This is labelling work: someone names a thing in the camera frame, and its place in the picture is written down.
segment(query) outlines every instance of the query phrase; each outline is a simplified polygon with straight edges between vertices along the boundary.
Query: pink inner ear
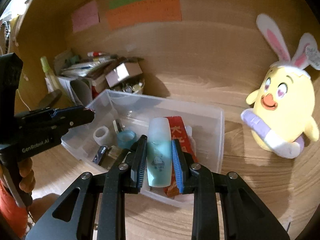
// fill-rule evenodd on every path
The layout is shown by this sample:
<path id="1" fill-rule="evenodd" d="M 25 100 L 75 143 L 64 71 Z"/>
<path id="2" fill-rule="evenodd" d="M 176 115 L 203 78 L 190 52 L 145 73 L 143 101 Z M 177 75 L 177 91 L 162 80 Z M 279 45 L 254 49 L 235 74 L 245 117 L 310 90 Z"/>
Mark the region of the pink inner ear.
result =
<path id="1" fill-rule="evenodd" d="M 305 50 L 306 50 L 306 47 L 309 45 L 309 43 L 307 43 L 304 47 L 303 47 L 303 53 L 296 59 L 296 61 L 294 62 L 294 65 L 297 66 L 297 67 L 301 67 L 301 65 L 303 63 L 305 63 L 305 61 L 307 60 L 307 56 L 305 54 Z"/>
<path id="2" fill-rule="evenodd" d="M 269 43 L 271 44 L 272 48 L 281 57 L 281 59 L 285 60 L 285 61 L 290 61 L 290 58 L 285 53 L 284 48 L 282 48 L 279 40 L 277 39 L 275 34 L 269 29 L 267 29 L 267 37 L 268 37 Z"/>

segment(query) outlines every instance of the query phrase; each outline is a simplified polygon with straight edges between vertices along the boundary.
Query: white cable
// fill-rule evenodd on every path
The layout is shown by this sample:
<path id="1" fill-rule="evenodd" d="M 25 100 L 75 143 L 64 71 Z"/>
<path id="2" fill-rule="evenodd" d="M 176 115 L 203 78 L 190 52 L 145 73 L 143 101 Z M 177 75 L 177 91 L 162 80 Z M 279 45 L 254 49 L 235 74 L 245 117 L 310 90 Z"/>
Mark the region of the white cable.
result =
<path id="1" fill-rule="evenodd" d="M 25 101 L 22 100 L 19 89 L 17 89 L 17 91 L 18 91 L 18 94 L 19 94 L 19 97 L 20 97 L 22 103 L 29 109 L 29 111 L 31 111 L 30 107 L 25 103 Z"/>

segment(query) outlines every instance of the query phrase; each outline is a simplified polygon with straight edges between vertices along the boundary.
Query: red packet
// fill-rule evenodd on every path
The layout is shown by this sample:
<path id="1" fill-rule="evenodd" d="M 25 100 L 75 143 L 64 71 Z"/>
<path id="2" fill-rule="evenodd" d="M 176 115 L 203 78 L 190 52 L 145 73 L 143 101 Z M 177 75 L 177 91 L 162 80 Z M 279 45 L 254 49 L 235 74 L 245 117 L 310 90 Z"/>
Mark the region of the red packet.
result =
<path id="1" fill-rule="evenodd" d="M 167 117 L 169 120 L 170 130 L 171 130 L 171 139 L 179 139 L 181 150 L 183 152 L 190 153 L 195 162 L 198 162 L 195 153 L 191 148 L 190 141 L 186 129 L 184 127 L 181 116 L 170 116 Z M 174 168 L 172 167 L 172 177 L 171 184 L 168 187 L 164 188 L 164 192 L 168 197 L 173 197 L 179 195 L 179 189 L 177 188 L 176 177 L 174 174 Z"/>

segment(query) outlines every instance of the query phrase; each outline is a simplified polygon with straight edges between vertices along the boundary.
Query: open box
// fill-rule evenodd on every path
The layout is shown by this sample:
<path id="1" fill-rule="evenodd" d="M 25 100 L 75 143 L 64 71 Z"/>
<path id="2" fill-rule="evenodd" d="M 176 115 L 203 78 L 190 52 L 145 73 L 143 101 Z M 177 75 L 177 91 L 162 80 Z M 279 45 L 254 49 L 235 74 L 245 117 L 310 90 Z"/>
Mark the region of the open box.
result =
<path id="1" fill-rule="evenodd" d="M 148 135 L 150 119 L 163 116 L 181 116 L 184 124 L 192 128 L 199 163 L 212 172 L 221 170 L 224 115 L 220 108 L 111 90 L 103 91 L 87 107 L 95 110 L 95 119 L 92 123 L 71 129 L 62 137 L 62 145 L 74 157 L 90 163 L 102 172 L 106 170 L 92 162 L 99 149 L 92 136 L 98 127 L 108 127 L 112 145 L 116 145 L 114 119 L 119 118 L 125 129 L 133 130 L 139 138 L 142 134 Z M 193 205 L 193 196 L 169 198 L 165 196 L 163 188 L 149 187 L 146 173 L 141 193 L 177 207 L 188 208 Z"/>

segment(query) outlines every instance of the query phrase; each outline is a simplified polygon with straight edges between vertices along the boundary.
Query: light blue bottle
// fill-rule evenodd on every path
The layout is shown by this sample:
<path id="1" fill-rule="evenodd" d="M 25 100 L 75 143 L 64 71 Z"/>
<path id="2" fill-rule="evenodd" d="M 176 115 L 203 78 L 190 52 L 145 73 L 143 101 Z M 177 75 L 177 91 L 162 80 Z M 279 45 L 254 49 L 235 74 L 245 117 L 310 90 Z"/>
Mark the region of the light blue bottle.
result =
<path id="1" fill-rule="evenodd" d="M 172 144 L 169 120 L 165 117 L 154 118 L 149 123 L 147 171 L 149 186 L 170 186 L 172 173 Z"/>

